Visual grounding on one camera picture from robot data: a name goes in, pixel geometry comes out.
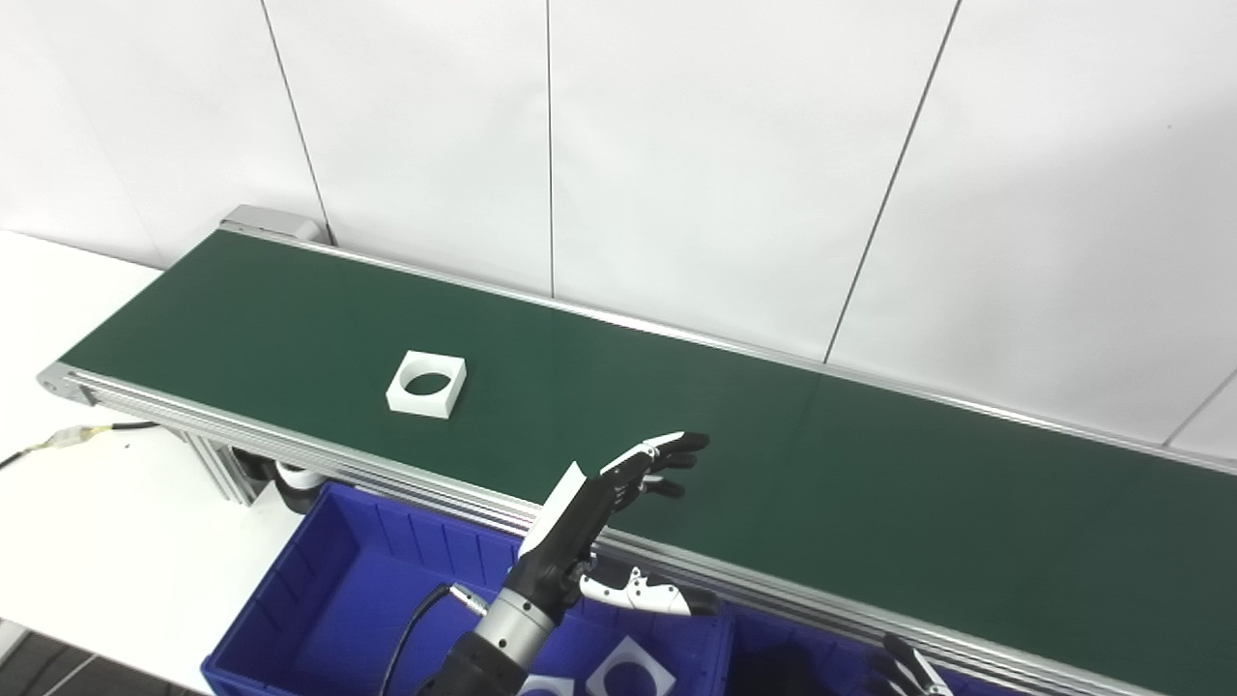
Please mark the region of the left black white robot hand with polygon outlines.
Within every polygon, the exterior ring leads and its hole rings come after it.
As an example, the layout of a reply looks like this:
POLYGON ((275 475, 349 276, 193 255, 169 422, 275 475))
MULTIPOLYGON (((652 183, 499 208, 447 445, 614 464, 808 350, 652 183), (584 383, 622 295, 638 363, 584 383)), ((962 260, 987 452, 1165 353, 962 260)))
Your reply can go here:
POLYGON ((570 464, 523 538, 503 588, 520 595, 554 622, 579 600, 614 605, 627 611, 672 616, 716 616, 716 593, 675 584, 640 565, 593 558, 593 545, 611 516, 632 506, 641 494, 679 499, 682 485, 667 480, 664 470, 689 470, 710 436, 698 431, 670 431, 636 444, 595 475, 570 464))

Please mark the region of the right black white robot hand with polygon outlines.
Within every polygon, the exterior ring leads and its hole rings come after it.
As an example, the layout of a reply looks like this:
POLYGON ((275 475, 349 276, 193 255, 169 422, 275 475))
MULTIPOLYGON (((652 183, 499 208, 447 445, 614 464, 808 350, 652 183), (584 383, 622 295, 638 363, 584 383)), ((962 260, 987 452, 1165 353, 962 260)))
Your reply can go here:
POLYGON ((884 633, 880 651, 867 653, 867 664, 870 695, 954 695, 931 661, 896 633, 884 633))

